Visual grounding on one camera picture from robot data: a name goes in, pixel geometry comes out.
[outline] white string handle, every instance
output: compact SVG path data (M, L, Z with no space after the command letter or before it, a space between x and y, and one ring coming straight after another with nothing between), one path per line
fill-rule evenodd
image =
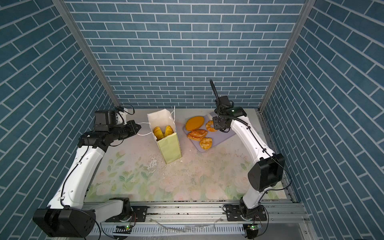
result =
M172 116L172 113L173 113L173 124L175 124L175 120L176 120L175 105L173 105L173 111L170 113L171 116Z
M151 134L152 132L149 132L149 133L147 133L147 134L138 134L137 133L137 135L140 135L140 136L145 136L145 135L148 135L148 134Z

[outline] paper bag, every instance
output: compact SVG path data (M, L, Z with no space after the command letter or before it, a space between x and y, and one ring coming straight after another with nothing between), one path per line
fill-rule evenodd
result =
M153 134L153 129L156 127L160 127L162 132L165 132L166 126L169 125L173 129L173 133L171 135L166 136L165 138L156 141L157 145L161 151L161 154L164 157L166 163L173 162L179 158L181 158L181 150L179 139L177 138L177 131L175 120L172 117L171 113L167 109L163 109L154 113L147 114L149 127L152 131L152 136L156 141L156 136Z

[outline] black mounting plate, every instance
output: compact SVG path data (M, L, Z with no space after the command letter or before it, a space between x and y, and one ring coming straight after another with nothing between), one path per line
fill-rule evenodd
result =
M255 217L253 217L252 219L243 219L242 216L241 216L241 211L240 211L240 208L239 208L239 205L224 205L224 209L226 209L225 211L227 212L226 216L227 216L227 221L228 222L236 222L236 221L253 221ZM266 221L266 214L265 214L265 208L260 206L258 207L257 209L255 209L255 215L256 215L256 219L255 219L255 222L257 221Z
M147 217L147 206L131 206L133 209L133 216L136 214L136 222L145 222L145 218ZM119 220L117 216L108 218L105 220L105 222L118 222L118 223L123 223Z

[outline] flower pattern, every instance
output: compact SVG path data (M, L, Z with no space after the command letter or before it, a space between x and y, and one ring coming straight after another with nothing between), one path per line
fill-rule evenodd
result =
M169 164L165 164L151 135L131 137L109 148L85 202L105 202L113 197L129 197L130 201L237 200L247 192L247 174L253 165L239 139L234 136L200 153L181 134L183 157ZM281 188L281 183L274 188ZM269 191L264 196L284 198L284 191Z

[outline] tabletop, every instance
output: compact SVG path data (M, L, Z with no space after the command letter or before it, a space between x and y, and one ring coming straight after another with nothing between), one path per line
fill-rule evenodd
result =
M140 123L139 134L151 130L147 114L159 109L137 109L130 120ZM182 128L193 116L213 109L176 109L175 124L182 157L166 164L151 134L135 135L116 147L109 147L95 173L85 202L105 202L113 197L130 201L237 200L248 190L247 173L252 160L237 135L200 153ZM245 109L252 126L265 137L254 109ZM279 182L274 188L282 188ZM285 199L283 190L269 191L265 199Z

